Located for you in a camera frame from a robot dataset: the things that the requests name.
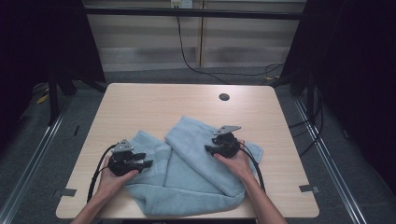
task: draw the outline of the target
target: towel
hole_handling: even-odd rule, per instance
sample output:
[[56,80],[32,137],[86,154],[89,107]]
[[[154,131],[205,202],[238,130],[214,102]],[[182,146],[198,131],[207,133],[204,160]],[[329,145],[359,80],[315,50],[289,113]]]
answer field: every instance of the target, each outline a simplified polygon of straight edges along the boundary
[[[241,181],[205,150],[205,145],[214,146],[211,139],[216,130],[182,117],[165,142],[143,131],[136,134],[131,140],[134,150],[148,153],[147,160],[153,164],[126,188],[145,215],[192,216],[230,210],[243,201]],[[249,142],[246,145],[260,161],[262,149]]]

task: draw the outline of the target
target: round hole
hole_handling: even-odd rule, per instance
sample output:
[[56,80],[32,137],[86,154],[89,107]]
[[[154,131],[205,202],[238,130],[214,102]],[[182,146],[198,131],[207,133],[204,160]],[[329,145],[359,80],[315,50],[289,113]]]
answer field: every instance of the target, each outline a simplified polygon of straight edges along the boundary
[[228,101],[228,100],[230,100],[230,95],[227,94],[227,93],[222,93],[222,94],[219,95],[219,98],[222,101]]

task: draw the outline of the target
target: black curtain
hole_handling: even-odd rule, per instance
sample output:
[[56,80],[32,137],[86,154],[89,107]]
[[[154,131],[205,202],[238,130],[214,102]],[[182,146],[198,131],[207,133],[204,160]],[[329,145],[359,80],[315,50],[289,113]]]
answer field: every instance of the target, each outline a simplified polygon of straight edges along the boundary
[[348,0],[316,81],[363,156],[396,193],[396,6]]
[[281,80],[290,83],[291,93],[300,95],[309,77],[318,73],[332,39],[344,0],[307,0],[282,70]]
[[1,149],[31,100],[33,86],[47,82],[50,71],[61,80],[105,82],[87,16],[43,7],[83,5],[80,0],[7,0],[0,6]]

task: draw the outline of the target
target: wire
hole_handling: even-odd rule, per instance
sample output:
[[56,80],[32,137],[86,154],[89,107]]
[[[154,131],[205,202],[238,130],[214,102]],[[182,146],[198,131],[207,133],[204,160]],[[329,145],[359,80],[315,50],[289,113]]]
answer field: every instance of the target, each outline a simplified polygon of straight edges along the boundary
[[[320,112],[320,110],[322,109],[321,108],[321,100],[322,99],[320,99],[320,101],[319,101],[319,98],[318,98],[318,102],[317,102],[317,111],[315,112],[315,115],[314,115],[314,118],[318,115],[318,113]],[[303,121],[301,121],[301,122],[299,122],[299,123],[295,123],[295,124],[291,124],[291,125],[289,125],[289,128],[295,128],[295,127],[297,127],[297,126],[300,126],[300,125],[302,125],[302,124],[305,124],[305,123],[307,123],[308,122],[308,120],[307,119],[305,119],[305,120],[303,120]]]
[[318,96],[318,107],[320,111],[320,129],[318,131],[318,134],[315,136],[314,141],[299,155],[300,158],[319,140],[320,134],[323,130],[324,116],[323,116],[323,108],[322,108],[322,97],[320,95]]
[[111,147],[108,147],[106,149],[105,153],[102,155],[102,158],[99,160],[98,166],[96,167],[95,173],[93,174],[93,177],[92,177],[92,181],[91,181],[91,184],[90,184],[90,189],[88,190],[87,203],[91,200],[91,197],[92,197],[92,194],[93,194],[93,189],[95,188],[96,179],[98,178],[100,172],[102,172],[106,168],[106,167],[104,167],[103,169],[100,169],[100,166],[102,165],[103,159],[105,158],[107,152],[111,148],[115,147],[116,145],[112,145]]
[[[196,73],[199,73],[199,74],[204,74],[204,75],[211,76],[211,77],[213,77],[213,78],[215,78],[215,79],[217,79],[217,80],[219,80],[219,81],[221,81],[221,82],[223,82],[225,84],[231,85],[231,83],[229,83],[229,82],[227,82],[225,80],[222,80],[221,78],[216,77],[214,75],[243,76],[243,77],[257,77],[257,76],[265,75],[265,80],[264,80],[264,82],[265,82],[268,79],[268,74],[269,73],[271,73],[272,71],[276,70],[279,66],[283,65],[283,63],[269,64],[269,65],[265,66],[264,72],[260,72],[260,73],[257,73],[257,74],[241,74],[241,73],[226,73],[226,72],[203,72],[203,71],[196,70],[196,69],[192,68],[189,65],[189,63],[186,60],[186,56],[184,54],[183,41],[182,41],[182,38],[181,38],[180,17],[177,17],[177,29],[178,29],[178,37],[179,37],[179,40],[180,40],[180,48],[181,48],[181,54],[183,56],[183,61],[190,68],[190,70],[192,70],[192,71],[194,71]],[[268,67],[270,67],[270,66],[275,66],[275,68],[273,68],[270,71],[267,71]]]
[[245,145],[245,144],[243,144],[243,143],[240,143],[240,142],[238,142],[240,145],[242,145],[242,146],[244,146],[245,147],[245,149],[248,151],[248,153],[250,154],[250,156],[251,157],[253,157],[253,153],[251,153],[251,151],[248,149],[248,147]]
[[305,129],[305,131],[303,131],[302,133],[298,133],[298,134],[294,135],[292,138],[298,137],[306,132],[308,132],[308,129]]
[[239,148],[241,151],[245,152],[245,154],[247,154],[247,156],[250,158],[250,160],[252,161],[254,168],[256,169],[257,172],[257,176],[259,177],[259,181],[260,181],[260,186],[262,187],[262,190],[264,190],[265,192],[265,186],[264,186],[264,181],[262,180],[262,171],[260,170],[259,164],[254,160],[253,156],[251,156],[248,152],[246,152],[244,149]]

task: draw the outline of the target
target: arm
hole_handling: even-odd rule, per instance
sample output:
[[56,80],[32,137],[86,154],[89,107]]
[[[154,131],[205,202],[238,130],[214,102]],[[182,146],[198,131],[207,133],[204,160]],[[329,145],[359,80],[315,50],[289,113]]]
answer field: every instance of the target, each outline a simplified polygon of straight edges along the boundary
[[248,156],[244,152],[239,150],[234,157],[229,159],[222,157],[220,154],[215,154],[214,156],[224,163],[244,184],[259,224],[287,223],[270,198],[262,190],[253,173],[251,173]]
[[[105,158],[104,167],[107,167],[109,158],[108,156]],[[91,223],[102,207],[116,195],[128,180],[137,174],[138,172],[134,170],[126,175],[116,176],[109,169],[104,169],[101,173],[98,190],[71,223]]]

